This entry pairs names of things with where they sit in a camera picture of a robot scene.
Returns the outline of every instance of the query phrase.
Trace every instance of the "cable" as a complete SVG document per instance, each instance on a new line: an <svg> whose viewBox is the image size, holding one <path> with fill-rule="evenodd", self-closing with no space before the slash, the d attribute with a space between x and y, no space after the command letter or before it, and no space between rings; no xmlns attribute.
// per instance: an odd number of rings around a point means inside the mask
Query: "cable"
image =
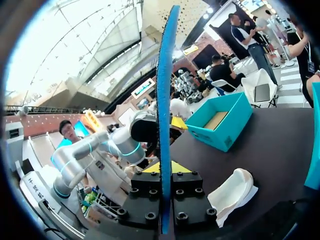
<svg viewBox="0 0 320 240"><path fill-rule="evenodd" d="M145 159L150 159L150 160L153 160L153 159L156 159L157 156L152 156L152 157L145 157Z"/></svg>
<svg viewBox="0 0 320 240"><path fill-rule="evenodd" d="M48 227L48 228L44 229L44 232L45 232L45 233L47 233L47 232L49 232L49 231L61 233L58 229L52 228L52 227Z"/></svg>

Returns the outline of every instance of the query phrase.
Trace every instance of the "railing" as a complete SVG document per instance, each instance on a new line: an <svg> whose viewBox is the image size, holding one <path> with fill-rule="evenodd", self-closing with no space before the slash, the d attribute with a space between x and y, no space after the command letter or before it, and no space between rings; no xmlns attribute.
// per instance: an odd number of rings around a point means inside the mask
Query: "railing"
<svg viewBox="0 0 320 240"><path fill-rule="evenodd" d="M21 109L21 105L6 105L4 107L5 115L16 115ZM32 114L82 114L82 109L58 108L48 106L28 106L28 115Z"/></svg>

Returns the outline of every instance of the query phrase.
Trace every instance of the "white paper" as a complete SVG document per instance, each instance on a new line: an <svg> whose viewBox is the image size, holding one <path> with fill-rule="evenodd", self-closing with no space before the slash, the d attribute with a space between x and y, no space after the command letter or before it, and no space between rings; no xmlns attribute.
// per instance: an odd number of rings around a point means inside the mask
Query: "white paper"
<svg viewBox="0 0 320 240"><path fill-rule="evenodd" d="M258 187L252 186L247 196L243 199L242 202L237 204L232 211L230 211L228 214L226 214L223 218L217 219L216 223L218 224L219 228L222 228L224 226L225 221L227 220L229 214L231 214L235 209L240 208L244 205L246 205L258 192Z"/></svg>

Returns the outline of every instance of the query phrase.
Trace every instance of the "yellow triangle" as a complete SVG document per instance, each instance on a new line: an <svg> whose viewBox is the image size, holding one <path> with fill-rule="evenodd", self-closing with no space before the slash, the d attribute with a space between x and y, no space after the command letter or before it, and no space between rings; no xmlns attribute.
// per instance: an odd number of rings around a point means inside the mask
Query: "yellow triangle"
<svg viewBox="0 0 320 240"><path fill-rule="evenodd" d="M171 125L179 128L179 129L185 129L185 130L188 129L187 125L186 125L185 122L182 120L182 118L176 117L176 116L173 116L173 117L172 117Z"/></svg>
<svg viewBox="0 0 320 240"><path fill-rule="evenodd" d="M181 166L179 163L176 163L175 161L171 161L171 169L173 174L176 174L177 172L191 173L189 169L185 168L184 166ZM160 173L160 162L157 162L155 165L148 167L142 172L143 173L152 173L152 172Z"/></svg>

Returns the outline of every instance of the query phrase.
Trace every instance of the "blue foam blade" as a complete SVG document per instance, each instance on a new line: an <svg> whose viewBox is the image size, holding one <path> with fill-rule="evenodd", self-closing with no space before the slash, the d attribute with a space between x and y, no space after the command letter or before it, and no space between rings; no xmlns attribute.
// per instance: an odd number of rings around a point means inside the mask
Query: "blue foam blade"
<svg viewBox="0 0 320 240"><path fill-rule="evenodd" d="M173 70L172 55L176 43L180 6L171 9L164 32L158 57L156 73L157 116L159 122L160 170L162 182L161 229L167 234L171 206L171 160L170 160L170 81Z"/></svg>

